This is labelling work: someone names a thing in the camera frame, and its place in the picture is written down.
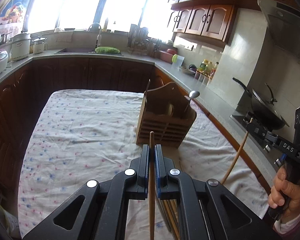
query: sink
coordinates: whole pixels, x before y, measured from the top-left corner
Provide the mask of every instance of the sink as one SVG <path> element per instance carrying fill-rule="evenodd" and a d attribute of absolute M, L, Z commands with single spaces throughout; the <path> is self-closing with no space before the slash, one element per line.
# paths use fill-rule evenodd
<path fill-rule="evenodd" d="M 93 53 L 99 55 L 113 55 L 113 56 L 123 56 L 121 53 L 119 54 L 104 54 L 104 53 L 96 53 L 94 48 L 65 48 L 62 49 L 55 54 L 59 53 Z"/>

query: hand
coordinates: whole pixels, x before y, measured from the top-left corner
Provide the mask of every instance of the hand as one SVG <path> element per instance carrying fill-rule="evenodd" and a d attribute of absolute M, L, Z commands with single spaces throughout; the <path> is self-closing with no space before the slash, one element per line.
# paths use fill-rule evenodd
<path fill-rule="evenodd" d="M 300 186 L 287 181 L 286 177 L 287 172 L 284 167 L 281 167 L 274 177 L 274 186 L 271 188 L 271 194 L 268 197 L 269 206 L 272 208 L 284 205 L 284 198 L 280 194 L 280 190 L 291 198 L 288 208 L 281 217 L 283 224 L 300 214 Z"/>

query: wooden utensil holder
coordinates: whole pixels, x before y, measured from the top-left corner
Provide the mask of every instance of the wooden utensil holder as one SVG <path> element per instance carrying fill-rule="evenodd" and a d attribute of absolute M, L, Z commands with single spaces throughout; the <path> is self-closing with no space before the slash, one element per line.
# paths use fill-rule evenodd
<path fill-rule="evenodd" d="M 147 144 L 154 132 L 154 144 L 178 148 L 197 117 L 189 100 L 175 82 L 148 90 L 142 101 L 137 127 L 137 144 Z"/>

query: spoon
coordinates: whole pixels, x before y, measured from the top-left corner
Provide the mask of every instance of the spoon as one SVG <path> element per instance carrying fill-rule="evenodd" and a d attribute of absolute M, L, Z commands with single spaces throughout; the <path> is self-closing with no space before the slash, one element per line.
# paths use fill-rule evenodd
<path fill-rule="evenodd" d="M 189 107 L 189 105 L 190 105 L 191 100 L 197 98 L 199 95 L 200 95 L 200 92 L 199 92 L 199 91 L 196 91 L 196 90 L 193 90 L 193 91 L 191 91 L 191 92 L 189 93 L 189 103 L 188 103 L 187 106 L 186 106 L 186 109 L 185 109 L 185 111 L 184 111 L 184 114 L 185 114 L 186 111 L 188 110 L 188 107 Z"/>

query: range hood vent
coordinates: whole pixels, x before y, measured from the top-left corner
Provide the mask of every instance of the range hood vent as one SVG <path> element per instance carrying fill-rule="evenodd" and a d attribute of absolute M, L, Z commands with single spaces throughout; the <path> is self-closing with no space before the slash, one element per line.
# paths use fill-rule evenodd
<path fill-rule="evenodd" d="M 274 0 L 258 0 L 274 44 L 300 59 L 300 11 Z"/>

